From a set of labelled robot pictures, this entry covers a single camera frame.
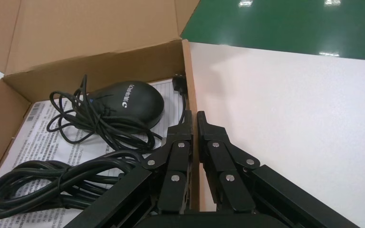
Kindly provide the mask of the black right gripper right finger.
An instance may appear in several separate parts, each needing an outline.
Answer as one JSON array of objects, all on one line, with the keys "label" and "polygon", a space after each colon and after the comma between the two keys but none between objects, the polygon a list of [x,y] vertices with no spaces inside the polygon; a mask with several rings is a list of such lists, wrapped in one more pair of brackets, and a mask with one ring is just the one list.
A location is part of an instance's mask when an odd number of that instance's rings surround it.
[{"label": "black right gripper right finger", "polygon": [[216,227],[353,228],[355,224],[235,146],[197,113],[200,161],[216,204]]}]

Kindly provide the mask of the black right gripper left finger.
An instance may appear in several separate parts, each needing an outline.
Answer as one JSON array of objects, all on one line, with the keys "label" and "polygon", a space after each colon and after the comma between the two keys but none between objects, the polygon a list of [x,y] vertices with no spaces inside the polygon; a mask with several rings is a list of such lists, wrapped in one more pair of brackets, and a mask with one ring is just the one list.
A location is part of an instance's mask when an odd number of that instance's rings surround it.
[{"label": "black right gripper left finger", "polygon": [[155,210],[160,215],[183,214],[189,200],[192,163],[192,112],[168,128],[166,143],[157,148],[67,228],[143,228]]}]

